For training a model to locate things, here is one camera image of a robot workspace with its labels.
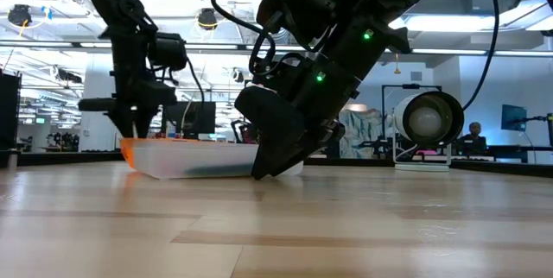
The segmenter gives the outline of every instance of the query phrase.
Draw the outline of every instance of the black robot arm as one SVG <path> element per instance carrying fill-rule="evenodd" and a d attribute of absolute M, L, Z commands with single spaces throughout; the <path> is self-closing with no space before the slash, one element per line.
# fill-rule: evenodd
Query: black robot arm
<path fill-rule="evenodd" d="M 382 53 L 387 48 L 410 53 L 407 29 L 388 24 L 418 1 L 262 0 L 257 22 L 263 29 L 250 64 L 257 85 L 246 87 L 235 103 L 260 133 L 252 170 L 256 179 L 278 175 L 341 139 L 345 130 L 336 118 L 346 102 L 357 97 L 357 87 Z M 275 62 L 270 33 L 280 28 L 316 53 L 315 58 L 285 54 Z M 270 48 L 261 59 L 257 53 L 265 39 Z M 291 59 L 299 63 L 287 63 Z"/>
<path fill-rule="evenodd" d="M 79 109 L 105 112 L 124 137 L 133 137 L 135 131 L 146 137 L 159 106 L 176 102 L 175 88 L 157 79 L 156 71 L 186 66 L 185 41 L 178 34 L 158 32 L 139 0 L 91 1 L 107 24 L 100 38 L 111 40 L 115 94 L 83 99 Z"/>

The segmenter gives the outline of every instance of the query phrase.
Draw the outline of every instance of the light wood floor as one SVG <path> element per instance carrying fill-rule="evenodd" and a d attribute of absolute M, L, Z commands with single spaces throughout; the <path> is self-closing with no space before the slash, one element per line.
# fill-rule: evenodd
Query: light wood floor
<path fill-rule="evenodd" d="M 551 278 L 553 180 L 306 167 L 159 181 L 123 162 L 0 173 L 5 278 Z"/>

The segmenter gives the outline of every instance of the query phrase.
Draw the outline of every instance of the large white spotlight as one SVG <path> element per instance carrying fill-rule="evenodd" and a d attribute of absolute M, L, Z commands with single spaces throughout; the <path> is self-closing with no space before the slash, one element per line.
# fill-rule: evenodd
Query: large white spotlight
<path fill-rule="evenodd" d="M 407 97 L 394 110 L 399 133 L 419 146 L 444 145 L 462 132 L 465 117 L 459 102 L 445 92 Z"/>

